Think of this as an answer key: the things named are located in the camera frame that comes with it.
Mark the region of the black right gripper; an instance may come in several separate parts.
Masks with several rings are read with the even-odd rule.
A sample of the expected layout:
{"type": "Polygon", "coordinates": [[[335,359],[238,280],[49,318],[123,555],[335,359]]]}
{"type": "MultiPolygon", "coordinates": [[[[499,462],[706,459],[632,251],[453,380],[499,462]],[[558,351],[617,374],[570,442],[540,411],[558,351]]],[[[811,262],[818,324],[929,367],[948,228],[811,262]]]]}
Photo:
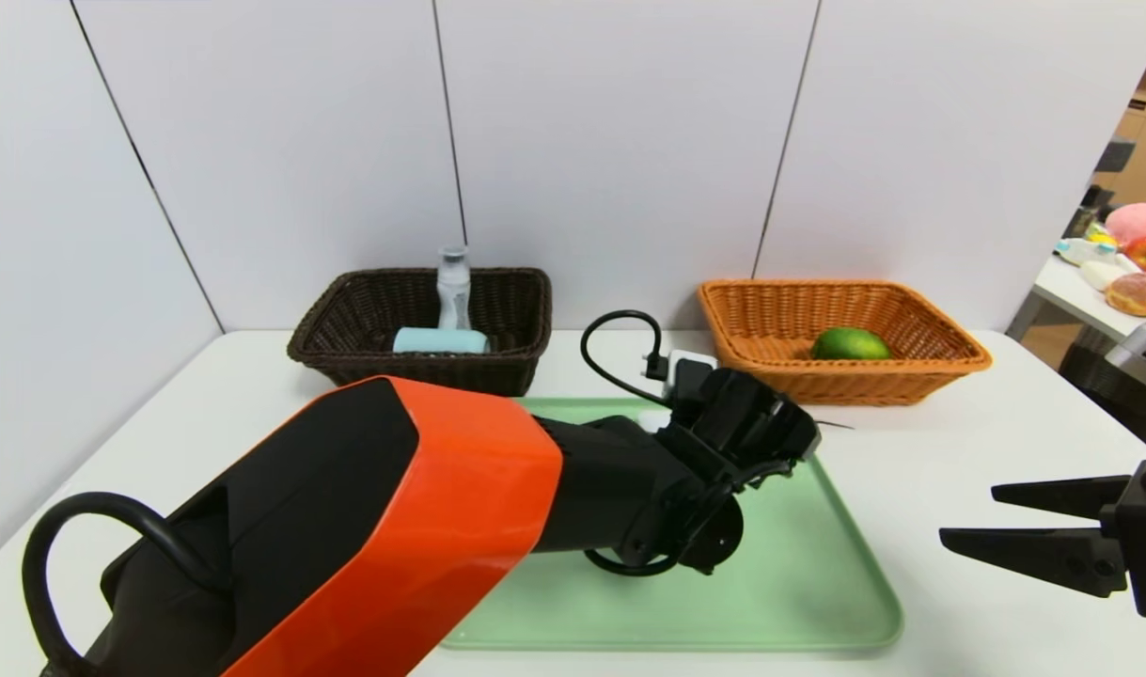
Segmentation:
{"type": "Polygon", "coordinates": [[[937,535],[955,554],[1083,595],[1124,591],[1128,574],[1136,611],[1146,617],[1146,462],[1133,477],[995,485],[991,497],[998,504],[1091,520],[1117,504],[1118,543],[1096,527],[943,527],[937,535]]]}

